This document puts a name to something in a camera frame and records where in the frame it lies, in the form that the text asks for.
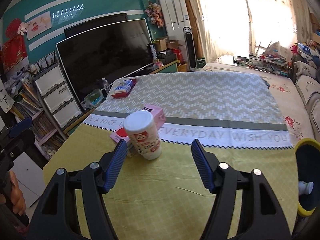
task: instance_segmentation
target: human hand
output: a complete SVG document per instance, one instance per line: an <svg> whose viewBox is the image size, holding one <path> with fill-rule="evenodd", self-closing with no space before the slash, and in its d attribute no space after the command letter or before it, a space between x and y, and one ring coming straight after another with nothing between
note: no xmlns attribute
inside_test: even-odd
<svg viewBox="0 0 320 240"><path fill-rule="evenodd" d="M21 189L19 188L18 180L13 171L9 171L10 181L12 184L10 200L13 204L13 212L20 216L26 211L26 202L23 198ZM4 195L0 194L0 203L5 203Z"/></svg>

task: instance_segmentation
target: television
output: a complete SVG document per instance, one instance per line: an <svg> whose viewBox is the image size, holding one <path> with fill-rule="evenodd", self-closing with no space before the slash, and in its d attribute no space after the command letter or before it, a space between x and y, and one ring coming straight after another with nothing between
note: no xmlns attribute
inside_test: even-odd
<svg viewBox="0 0 320 240"><path fill-rule="evenodd" d="M56 44L62 68L79 102L94 89L152 64L145 19L100 26Z"/></svg>
<svg viewBox="0 0 320 240"><path fill-rule="evenodd" d="M66 38L69 38L78 33L82 33L96 27L100 27L103 25L111 24L111 23L123 22L127 20L128 20L127 13L117 13L117 14L107 15L107 16L95 18L89 21L85 21L83 23L73 25L69 28L66 28L64 29L64 35L66 36Z"/></svg>

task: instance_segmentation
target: water bottle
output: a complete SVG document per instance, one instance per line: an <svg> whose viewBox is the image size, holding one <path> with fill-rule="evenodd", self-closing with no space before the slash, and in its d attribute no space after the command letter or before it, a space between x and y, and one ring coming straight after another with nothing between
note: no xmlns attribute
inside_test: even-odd
<svg viewBox="0 0 320 240"><path fill-rule="evenodd" d="M109 94L110 86L109 86L108 81L105 78L102 78L102 84L103 84L103 87L104 87L104 90L106 91L106 93Z"/></svg>

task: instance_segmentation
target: pink box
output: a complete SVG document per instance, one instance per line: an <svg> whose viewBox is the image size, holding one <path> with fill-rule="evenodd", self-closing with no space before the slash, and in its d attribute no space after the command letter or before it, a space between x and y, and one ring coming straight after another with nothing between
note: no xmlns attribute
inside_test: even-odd
<svg viewBox="0 0 320 240"><path fill-rule="evenodd" d="M141 110L149 111L153 115L153 119L155 120L157 129L163 126L165 122L165 116L163 113L163 109L161 107L145 104ZM125 132L123 127L113 132L110 135L110 138L113 139L116 143L118 143L121 139L123 139L127 142L128 148L129 146L131 146L130 139L127 136L127 133Z"/></svg>

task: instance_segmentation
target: metal screw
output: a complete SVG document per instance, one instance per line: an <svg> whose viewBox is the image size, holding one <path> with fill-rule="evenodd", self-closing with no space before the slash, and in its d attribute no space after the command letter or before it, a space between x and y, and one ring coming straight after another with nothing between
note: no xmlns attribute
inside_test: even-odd
<svg viewBox="0 0 320 240"><path fill-rule="evenodd" d="M254 169L253 173L258 175L258 176L262 174L262 172L259 169Z"/></svg>
<svg viewBox="0 0 320 240"><path fill-rule="evenodd" d="M62 175L64 173L64 169L63 168L60 168L57 170L57 174L58 175Z"/></svg>
<svg viewBox="0 0 320 240"><path fill-rule="evenodd" d="M226 170L227 168L229 168L229 165L227 163L220 163L219 167Z"/></svg>
<svg viewBox="0 0 320 240"><path fill-rule="evenodd" d="M96 169L96 168L98 168L98 167L99 167L99 163L94 162L94 163L91 163L91 164L90 164L90 168L91 168L91 169Z"/></svg>

